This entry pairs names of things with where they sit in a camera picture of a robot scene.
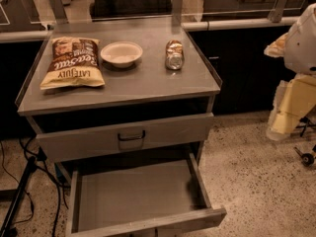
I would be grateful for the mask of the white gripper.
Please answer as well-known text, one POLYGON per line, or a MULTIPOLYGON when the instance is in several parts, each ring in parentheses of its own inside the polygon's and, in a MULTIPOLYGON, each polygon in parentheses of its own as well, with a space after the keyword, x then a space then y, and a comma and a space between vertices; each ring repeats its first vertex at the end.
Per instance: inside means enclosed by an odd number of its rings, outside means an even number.
POLYGON ((266 136, 280 141, 316 107, 316 77, 310 76, 316 74, 316 4, 306 8, 287 34, 269 44, 264 55, 283 57, 286 68, 301 73, 276 87, 266 136))

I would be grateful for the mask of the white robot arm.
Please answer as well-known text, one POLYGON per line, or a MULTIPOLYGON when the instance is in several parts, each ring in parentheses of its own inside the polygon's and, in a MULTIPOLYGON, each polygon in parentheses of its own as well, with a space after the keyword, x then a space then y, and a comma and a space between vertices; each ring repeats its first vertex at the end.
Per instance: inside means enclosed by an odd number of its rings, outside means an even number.
POLYGON ((316 106, 316 4, 308 6, 287 33, 266 47, 264 54, 282 57, 284 66, 295 73, 293 79, 281 80, 276 87, 266 130, 269 139, 283 140, 316 106))

